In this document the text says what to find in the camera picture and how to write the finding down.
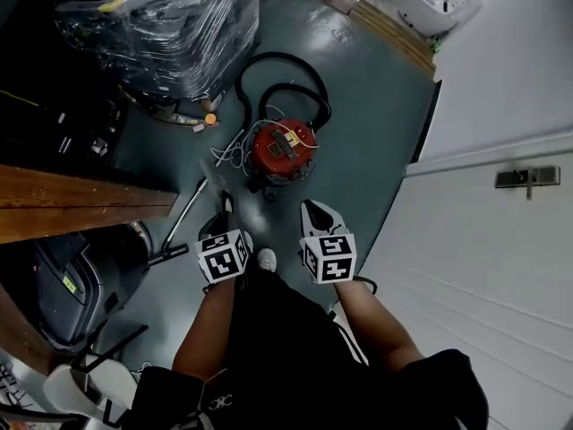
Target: plastic wrap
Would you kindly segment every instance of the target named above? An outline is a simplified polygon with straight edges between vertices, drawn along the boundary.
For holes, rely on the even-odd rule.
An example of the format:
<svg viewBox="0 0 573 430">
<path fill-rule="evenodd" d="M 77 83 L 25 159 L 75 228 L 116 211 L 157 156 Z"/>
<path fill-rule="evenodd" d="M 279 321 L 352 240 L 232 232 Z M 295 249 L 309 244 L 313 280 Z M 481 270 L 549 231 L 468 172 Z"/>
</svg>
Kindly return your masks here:
<svg viewBox="0 0 573 430">
<path fill-rule="evenodd" d="M 132 88 L 214 98 L 250 55 L 259 0 L 58 0 L 56 24 Z"/>
</svg>

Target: vacuum hose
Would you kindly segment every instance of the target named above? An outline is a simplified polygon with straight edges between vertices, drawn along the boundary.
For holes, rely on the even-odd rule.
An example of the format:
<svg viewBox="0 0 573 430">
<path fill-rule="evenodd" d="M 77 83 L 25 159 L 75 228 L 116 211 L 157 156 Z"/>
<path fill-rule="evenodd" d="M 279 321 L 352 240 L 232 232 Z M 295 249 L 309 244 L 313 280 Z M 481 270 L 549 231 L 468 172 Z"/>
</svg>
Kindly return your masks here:
<svg viewBox="0 0 573 430">
<path fill-rule="evenodd" d="M 251 57 L 247 62 L 247 64 L 244 66 L 243 70 L 239 73 L 239 76 L 237 76 L 235 80 L 236 96 L 238 97 L 239 101 L 243 104 L 244 107 L 244 120 L 242 128 L 245 131 L 248 130 L 252 121 L 251 102 L 249 102 L 249 98 L 243 91 L 243 85 L 242 85 L 243 73 L 256 62 L 259 62 L 263 59 L 275 59 L 275 58 L 285 59 L 289 62 L 292 62 L 293 64 L 298 65 L 299 67 L 302 67 L 302 69 L 305 70 L 312 78 L 312 81 L 316 85 L 318 93 L 313 90 L 309 90 L 304 86 L 300 86 L 299 84 L 291 84 L 286 82 L 275 84 L 274 86 L 271 86 L 270 88 L 265 90 L 265 92 L 262 94 L 261 101 L 259 102 L 259 119 L 267 118 L 267 102 L 272 94 L 274 94 L 278 90 L 294 90 L 318 102 L 319 111 L 316 117 L 309 124 L 309 127 L 314 132 L 317 132 L 330 119 L 329 95 L 326 92 L 326 86 L 324 86 L 324 82 L 322 82 L 322 78 L 317 74 L 316 70 L 314 70 L 303 59 L 287 53 L 279 53 L 278 51 L 270 51 L 269 53 L 262 53 L 258 54 L 257 56 Z"/>
</svg>

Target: white door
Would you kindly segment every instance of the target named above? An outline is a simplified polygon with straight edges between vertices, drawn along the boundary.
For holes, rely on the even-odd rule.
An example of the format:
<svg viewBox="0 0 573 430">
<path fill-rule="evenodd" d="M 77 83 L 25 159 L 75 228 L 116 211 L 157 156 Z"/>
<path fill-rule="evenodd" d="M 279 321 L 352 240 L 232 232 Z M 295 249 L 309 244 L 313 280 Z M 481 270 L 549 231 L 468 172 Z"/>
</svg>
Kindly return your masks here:
<svg viewBox="0 0 573 430">
<path fill-rule="evenodd" d="M 556 165 L 561 185 L 495 189 L 496 172 Z M 573 154 L 404 179 L 361 275 L 425 355 L 472 360 L 493 429 L 573 416 Z"/>
</svg>

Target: yellow label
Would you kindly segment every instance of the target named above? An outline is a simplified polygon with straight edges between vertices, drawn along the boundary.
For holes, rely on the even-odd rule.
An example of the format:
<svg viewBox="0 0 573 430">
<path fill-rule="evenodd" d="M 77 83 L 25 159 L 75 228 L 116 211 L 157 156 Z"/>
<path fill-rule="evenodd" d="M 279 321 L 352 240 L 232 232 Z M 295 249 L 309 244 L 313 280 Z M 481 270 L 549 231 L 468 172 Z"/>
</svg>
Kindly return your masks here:
<svg viewBox="0 0 573 430">
<path fill-rule="evenodd" d="M 64 276 L 64 285 L 70 290 L 72 294 L 75 293 L 75 285 L 73 285 L 72 281 L 68 279 L 68 276 Z"/>
<path fill-rule="evenodd" d="M 291 131 L 287 134 L 287 140 L 289 140 L 290 146 L 294 147 L 295 145 L 298 145 L 301 140 L 298 138 L 298 135 L 296 135 L 295 131 Z"/>
<path fill-rule="evenodd" d="M 111 13 L 123 2 L 124 2 L 124 0 L 112 0 L 111 2 L 101 4 L 98 9 L 102 13 Z"/>
</svg>

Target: black and white cube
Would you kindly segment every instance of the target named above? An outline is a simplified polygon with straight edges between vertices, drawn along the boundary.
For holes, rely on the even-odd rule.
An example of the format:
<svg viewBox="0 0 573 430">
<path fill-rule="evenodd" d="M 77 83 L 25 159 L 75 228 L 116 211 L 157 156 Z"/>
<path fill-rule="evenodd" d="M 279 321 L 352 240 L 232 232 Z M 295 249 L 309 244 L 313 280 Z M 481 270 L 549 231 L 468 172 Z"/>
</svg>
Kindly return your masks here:
<svg viewBox="0 0 573 430">
<path fill-rule="evenodd" d="M 195 242 L 199 265 L 210 283 L 244 273 L 249 253 L 239 229 Z"/>
<path fill-rule="evenodd" d="M 355 275 L 356 245 L 353 234 L 303 237 L 304 266 L 313 283 L 352 280 Z"/>
</svg>

